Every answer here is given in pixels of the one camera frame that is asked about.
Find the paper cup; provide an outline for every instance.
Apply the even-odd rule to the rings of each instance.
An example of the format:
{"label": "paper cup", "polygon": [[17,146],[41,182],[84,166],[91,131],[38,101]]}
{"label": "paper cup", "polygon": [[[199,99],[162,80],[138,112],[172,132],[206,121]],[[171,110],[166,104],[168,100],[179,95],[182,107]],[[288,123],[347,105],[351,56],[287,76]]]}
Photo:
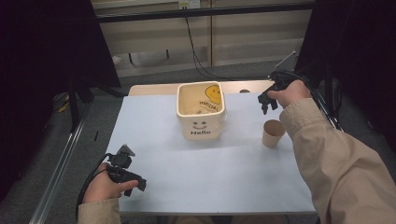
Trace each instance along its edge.
{"label": "paper cup", "polygon": [[267,120],[264,123],[264,130],[262,132],[262,143],[266,147],[274,148],[279,142],[280,138],[285,134],[285,128],[282,123],[276,119]]}

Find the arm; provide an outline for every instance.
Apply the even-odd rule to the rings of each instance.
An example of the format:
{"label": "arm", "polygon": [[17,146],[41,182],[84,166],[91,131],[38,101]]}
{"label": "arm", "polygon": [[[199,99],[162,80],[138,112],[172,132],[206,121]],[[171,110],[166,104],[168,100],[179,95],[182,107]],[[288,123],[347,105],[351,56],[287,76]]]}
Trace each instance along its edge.
{"label": "arm", "polygon": [[[102,163],[98,171],[105,170],[107,166],[107,163]],[[137,185],[136,180],[114,183],[107,172],[101,172],[88,186],[83,204],[78,207],[78,223],[120,223],[118,198],[123,191]]]}
{"label": "arm", "polygon": [[300,173],[322,223],[392,223],[396,188],[378,154],[335,130],[295,81],[268,92],[285,110],[280,116],[294,147]]}

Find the table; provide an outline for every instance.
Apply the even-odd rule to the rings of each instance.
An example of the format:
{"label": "table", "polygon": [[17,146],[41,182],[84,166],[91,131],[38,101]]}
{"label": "table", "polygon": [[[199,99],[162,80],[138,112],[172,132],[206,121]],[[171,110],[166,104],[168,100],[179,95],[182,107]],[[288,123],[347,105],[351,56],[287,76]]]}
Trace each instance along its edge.
{"label": "table", "polygon": [[128,170],[148,186],[121,197],[122,215],[315,213],[289,136],[274,149],[261,142],[262,125],[281,112],[280,106],[264,116],[257,100],[271,81],[221,82],[227,123],[220,139],[211,141],[183,138],[178,85],[133,86],[123,100],[107,152],[127,144],[136,154]]}

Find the yellow sticker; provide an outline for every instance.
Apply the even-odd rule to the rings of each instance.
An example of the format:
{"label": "yellow sticker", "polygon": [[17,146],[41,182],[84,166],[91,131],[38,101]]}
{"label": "yellow sticker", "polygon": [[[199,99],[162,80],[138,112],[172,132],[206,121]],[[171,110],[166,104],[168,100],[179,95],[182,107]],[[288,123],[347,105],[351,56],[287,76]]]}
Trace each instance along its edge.
{"label": "yellow sticker", "polygon": [[218,85],[210,86],[205,91],[206,96],[212,103],[219,105],[221,103],[221,92]]}

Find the controller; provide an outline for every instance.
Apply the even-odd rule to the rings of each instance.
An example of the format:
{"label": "controller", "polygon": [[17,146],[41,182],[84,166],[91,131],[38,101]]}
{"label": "controller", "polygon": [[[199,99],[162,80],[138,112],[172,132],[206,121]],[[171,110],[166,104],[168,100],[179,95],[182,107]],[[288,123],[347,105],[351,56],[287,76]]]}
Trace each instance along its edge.
{"label": "controller", "polygon": [[[142,176],[128,172],[127,169],[131,163],[131,157],[134,157],[135,154],[132,152],[130,148],[126,145],[123,145],[116,155],[109,155],[108,161],[110,161],[110,165],[107,167],[107,173],[110,179],[115,183],[124,183],[129,180],[137,180],[139,184],[137,188],[145,191],[147,180],[142,178]],[[131,196],[132,190],[126,190],[124,192],[125,196]]]}
{"label": "controller", "polygon": [[274,84],[258,97],[259,103],[262,104],[262,112],[264,115],[267,114],[268,105],[271,105],[273,110],[277,109],[277,101],[268,97],[268,91],[283,91],[292,81],[298,79],[298,77],[294,74],[277,71],[271,73],[269,78],[274,81]]}

